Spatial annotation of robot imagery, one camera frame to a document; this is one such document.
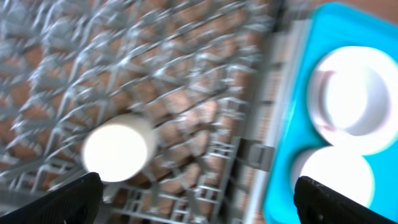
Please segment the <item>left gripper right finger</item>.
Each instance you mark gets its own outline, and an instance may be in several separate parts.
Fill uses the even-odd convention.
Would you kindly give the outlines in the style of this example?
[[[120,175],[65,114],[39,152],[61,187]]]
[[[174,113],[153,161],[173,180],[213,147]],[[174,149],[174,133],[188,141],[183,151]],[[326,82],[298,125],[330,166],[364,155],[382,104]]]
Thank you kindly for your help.
[[[294,205],[301,224],[397,224],[307,176],[296,181]]]

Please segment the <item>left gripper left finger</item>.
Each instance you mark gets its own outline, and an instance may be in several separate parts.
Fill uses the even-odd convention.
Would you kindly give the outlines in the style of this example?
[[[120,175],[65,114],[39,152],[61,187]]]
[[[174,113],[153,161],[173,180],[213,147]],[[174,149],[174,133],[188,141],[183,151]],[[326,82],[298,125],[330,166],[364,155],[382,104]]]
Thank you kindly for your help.
[[[93,224],[103,201],[99,174],[79,179],[1,217],[1,224]]]

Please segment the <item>small pink-white bowl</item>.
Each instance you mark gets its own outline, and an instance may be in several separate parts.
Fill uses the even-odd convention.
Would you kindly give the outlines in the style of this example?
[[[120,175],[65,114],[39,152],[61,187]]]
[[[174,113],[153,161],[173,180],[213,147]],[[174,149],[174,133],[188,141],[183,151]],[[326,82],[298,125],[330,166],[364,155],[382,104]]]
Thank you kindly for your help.
[[[375,194],[375,179],[367,160],[348,148],[327,146],[308,149],[292,163],[290,184],[307,176],[369,208]]]

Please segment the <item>white paper cup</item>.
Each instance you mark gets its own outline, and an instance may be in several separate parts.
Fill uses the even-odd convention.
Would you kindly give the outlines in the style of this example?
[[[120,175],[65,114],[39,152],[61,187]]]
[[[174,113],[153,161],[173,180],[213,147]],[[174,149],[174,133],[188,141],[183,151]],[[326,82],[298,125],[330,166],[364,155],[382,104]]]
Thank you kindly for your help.
[[[103,182],[134,177],[153,158],[157,134],[149,119],[122,114],[92,130],[81,146],[83,167]]]

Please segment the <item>grey bowl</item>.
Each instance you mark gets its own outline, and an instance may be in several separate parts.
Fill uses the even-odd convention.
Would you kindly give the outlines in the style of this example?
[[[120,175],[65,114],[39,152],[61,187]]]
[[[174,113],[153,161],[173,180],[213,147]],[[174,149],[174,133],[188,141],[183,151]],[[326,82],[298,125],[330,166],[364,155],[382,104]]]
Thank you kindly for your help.
[[[331,75],[324,107],[332,125],[352,136],[397,131],[397,63],[371,47],[342,47],[321,66]]]

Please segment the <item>large white plate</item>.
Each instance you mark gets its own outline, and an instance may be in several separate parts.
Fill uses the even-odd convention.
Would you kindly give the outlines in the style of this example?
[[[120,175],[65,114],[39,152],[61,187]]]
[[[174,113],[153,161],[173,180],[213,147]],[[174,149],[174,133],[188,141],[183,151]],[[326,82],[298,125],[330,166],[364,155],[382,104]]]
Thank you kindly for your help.
[[[314,68],[308,83],[307,109],[314,128],[331,145],[348,148],[361,155],[377,154],[386,150],[397,141],[397,131],[394,135],[368,134],[365,136],[352,136],[337,129],[332,125],[331,121],[329,121],[326,115],[323,97],[324,88],[331,73],[326,72],[321,66],[325,64],[325,60],[327,60],[332,52],[326,54],[320,60]]]

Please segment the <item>grey plastic dish rack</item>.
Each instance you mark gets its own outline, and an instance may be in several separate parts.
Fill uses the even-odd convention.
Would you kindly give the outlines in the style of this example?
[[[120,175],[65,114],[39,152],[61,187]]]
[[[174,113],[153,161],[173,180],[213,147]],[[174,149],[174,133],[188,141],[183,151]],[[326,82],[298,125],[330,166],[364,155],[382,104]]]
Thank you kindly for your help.
[[[141,115],[156,153],[98,223],[239,223],[285,1],[2,1],[1,214],[81,177],[84,138]]]

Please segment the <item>teal plastic serving tray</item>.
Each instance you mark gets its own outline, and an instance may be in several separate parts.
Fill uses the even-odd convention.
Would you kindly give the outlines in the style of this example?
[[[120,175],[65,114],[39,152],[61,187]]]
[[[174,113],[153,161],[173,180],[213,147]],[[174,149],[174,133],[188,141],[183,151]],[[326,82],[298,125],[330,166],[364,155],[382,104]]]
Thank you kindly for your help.
[[[307,112],[306,92],[310,73],[328,52],[349,45],[374,47],[396,59],[397,26],[339,2],[322,4],[313,12],[270,171],[263,206],[267,223],[300,221],[290,183],[291,163],[305,149],[327,146],[315,131]]]

